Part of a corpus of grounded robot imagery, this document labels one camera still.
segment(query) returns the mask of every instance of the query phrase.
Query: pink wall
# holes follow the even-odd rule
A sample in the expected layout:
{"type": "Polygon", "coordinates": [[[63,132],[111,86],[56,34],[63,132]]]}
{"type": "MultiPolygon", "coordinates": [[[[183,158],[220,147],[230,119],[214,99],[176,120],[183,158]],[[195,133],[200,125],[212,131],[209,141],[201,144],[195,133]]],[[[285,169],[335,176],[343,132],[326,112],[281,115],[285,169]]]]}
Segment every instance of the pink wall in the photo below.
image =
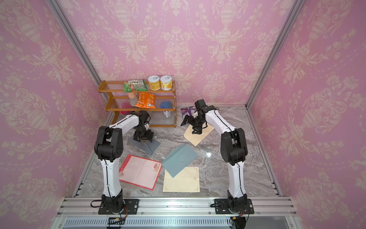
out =
{"type": "Polygon", "coordinates": [[[306,1],[252,113],[304,229],[366,228],[365,1],[306,1]]]}
{"type": "Polygon", "coordinates": [[[101,79],[168,74],[180,104],[245,104],[293,1],[59,3],[101,79]]]}
{"type": "Polygon", "coordinates": [[[0,1],[0,21],[0,227],[47,229],[105,101],[45,1],[0,1]]]}

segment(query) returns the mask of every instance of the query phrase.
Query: purple snack bag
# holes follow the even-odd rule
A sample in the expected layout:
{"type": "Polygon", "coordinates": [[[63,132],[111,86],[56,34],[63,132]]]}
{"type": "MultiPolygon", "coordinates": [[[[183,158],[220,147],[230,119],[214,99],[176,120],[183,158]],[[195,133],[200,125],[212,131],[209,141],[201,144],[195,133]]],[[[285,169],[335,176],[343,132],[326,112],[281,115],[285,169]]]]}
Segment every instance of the purple snack bag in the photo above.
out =
{"type": "Polygon", "coordinates": [[[193,115],[193,113],[196,112],[196,107],[195,106],[185,107],[185,108],[181,108],[180,110],[182,111],[182,115],[184,117],[185,115],[193,115]]]}
{"type": "Polygon", "coordinates": [[[184,117],[185,115],[189,115],[188,107],[181,108],[180,110],[182,111],[182,115],[183,115],[183,117],[184,117]]]}
{"type": "Polygon", "coordinates": [[[196,106],[188,108],[189,115],[193,115],[196,112],[196,106]]]}

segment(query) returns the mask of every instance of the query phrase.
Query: plastic bottle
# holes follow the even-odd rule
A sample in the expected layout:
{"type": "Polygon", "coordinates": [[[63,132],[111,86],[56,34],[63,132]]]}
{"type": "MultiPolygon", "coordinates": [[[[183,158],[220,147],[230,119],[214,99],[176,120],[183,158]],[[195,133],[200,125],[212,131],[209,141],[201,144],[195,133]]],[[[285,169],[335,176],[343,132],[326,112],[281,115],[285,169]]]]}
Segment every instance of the plastic bottle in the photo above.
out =
{"type": "Polygon", "coordinates": [[[136,96],[136,92],[129,92],[128,94],[128,99],[130,100],[130,105],[135,107],[137,102],[138,102],[138,97],[136,96]]]}

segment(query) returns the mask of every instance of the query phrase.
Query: blue envelope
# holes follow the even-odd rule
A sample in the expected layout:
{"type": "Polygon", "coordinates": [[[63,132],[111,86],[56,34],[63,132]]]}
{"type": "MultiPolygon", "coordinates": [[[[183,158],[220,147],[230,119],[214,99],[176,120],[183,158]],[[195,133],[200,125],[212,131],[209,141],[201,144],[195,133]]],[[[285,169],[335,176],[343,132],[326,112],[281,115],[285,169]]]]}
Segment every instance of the blue envelope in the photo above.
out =
{"type": "Polygon", "coordinates": [[[173,149],[162,165],[172,177],[175,177],[197,156],[198,154],[188,144],[184,144],[173,149]]]}

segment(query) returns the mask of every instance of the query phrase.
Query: pink paper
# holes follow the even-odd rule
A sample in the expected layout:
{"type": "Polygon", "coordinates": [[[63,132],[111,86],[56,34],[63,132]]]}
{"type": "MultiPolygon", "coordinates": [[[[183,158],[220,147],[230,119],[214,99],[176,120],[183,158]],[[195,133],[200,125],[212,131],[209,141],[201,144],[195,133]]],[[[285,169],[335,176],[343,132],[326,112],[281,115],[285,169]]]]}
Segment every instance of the pink paper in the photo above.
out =
{"type": "Polygon", "coordinates": [[[119,169],[119,180],[154,190],[161,167],[161,162],[129,154],[119,169]]]}

